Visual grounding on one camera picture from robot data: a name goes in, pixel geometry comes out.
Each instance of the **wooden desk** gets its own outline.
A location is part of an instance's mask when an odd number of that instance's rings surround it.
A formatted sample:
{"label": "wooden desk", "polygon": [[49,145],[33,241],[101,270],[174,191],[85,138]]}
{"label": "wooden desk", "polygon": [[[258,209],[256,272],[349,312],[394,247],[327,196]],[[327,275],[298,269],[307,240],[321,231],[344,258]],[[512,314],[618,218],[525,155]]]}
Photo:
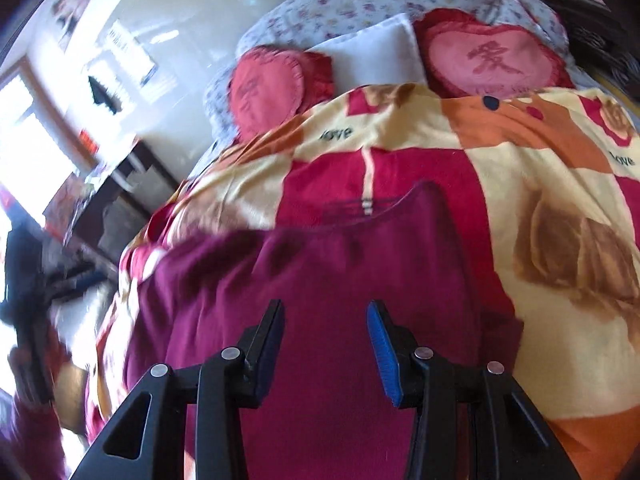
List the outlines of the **wooden desk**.
{"label": "wooden desk", "polygon": [[144,169],[144,171],[154,168],[162,179],[172,190],[177,190],[180,185],[167,168],[158,160],[153,152],[146,145],[144,140],[138,140],[132,147],[129,154],[100,184],[95,194],[86,202],[83,211],[76,214],[76,219],[71,227],[71,234],[78,238],[90,250],[98,256],[109,260],[112,264],[118,265],[112,256],[109,256],[98,246],[100,239],[104,235],[104,212],[120,197],[131,208],[142,215],[147,221],[151,218],[152,212],[147,210],[130,192],[125,190],[119,182],[126,179],[134,171]]}

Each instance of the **poster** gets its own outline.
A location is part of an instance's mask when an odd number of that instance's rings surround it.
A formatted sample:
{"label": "poster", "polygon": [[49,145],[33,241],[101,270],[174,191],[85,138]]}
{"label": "poster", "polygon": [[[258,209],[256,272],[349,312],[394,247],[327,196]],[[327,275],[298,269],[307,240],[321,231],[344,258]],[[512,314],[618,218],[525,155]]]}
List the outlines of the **poster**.
{"label": "poster", "polygon": [[89,5],[90,0],[53,0],[51,15],[53,17],[53,34],[62,49],[66,52],[69,41],[76,30],[78,21]]}
{"label": "poster", "polygon": [[143,87],[156,73],[158,66],[149,57],[138,40],[116,20],[107,32],[104,46],[113,52],[118,63],[129,76]]}

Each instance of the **red sleeve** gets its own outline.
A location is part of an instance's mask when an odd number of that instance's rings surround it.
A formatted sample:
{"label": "red sleeve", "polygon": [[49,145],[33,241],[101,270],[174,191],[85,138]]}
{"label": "red sleeve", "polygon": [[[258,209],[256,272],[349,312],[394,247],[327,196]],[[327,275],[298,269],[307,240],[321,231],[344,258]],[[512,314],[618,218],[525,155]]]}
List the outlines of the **red sleeve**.
{"label": "red sleeve", "polygon": [[65,453],[56,412],[32,412],[17,398],[10,423],[2,428],[18,464],[31,480],[65,480]]}

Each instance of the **chinese character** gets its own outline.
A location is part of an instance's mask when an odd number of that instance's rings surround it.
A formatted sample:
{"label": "chinese character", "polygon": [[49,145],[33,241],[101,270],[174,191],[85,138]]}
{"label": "chinese character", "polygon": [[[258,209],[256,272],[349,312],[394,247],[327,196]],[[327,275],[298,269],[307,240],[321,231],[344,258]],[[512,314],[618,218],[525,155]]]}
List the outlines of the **chinese character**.
{"label": "chinese character", "polygon": [[522,74],[523,72],[513,66],[507,65],[502,59],[502,54],[508,51],[508,48],[502,46],[497,41],[487,41],[473,49],[466,56],[469,59],[479,57],[482,60],[482,63],[474,69],[474,74],[481,74],[486,70],[493,72],[496,68],[501,68],[509,74]]}

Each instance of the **window frame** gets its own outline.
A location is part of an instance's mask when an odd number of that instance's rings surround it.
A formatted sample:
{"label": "window frame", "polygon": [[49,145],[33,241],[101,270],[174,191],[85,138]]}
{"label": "window frame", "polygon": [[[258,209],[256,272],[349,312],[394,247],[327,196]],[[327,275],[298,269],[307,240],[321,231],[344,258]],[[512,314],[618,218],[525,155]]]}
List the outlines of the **window frame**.
{"label": "window frame", "polygon": [[0,75],[0,90],[16,76],[20,76],[33,97],[33,103],[22,115],[22,118],[34,113],[60,148],[60,151],[78,168],[80,175],[82,177],[87,176],[96,167],[98,161],[85,148],[71,126],[55,107],[26,56],[20,58]]}

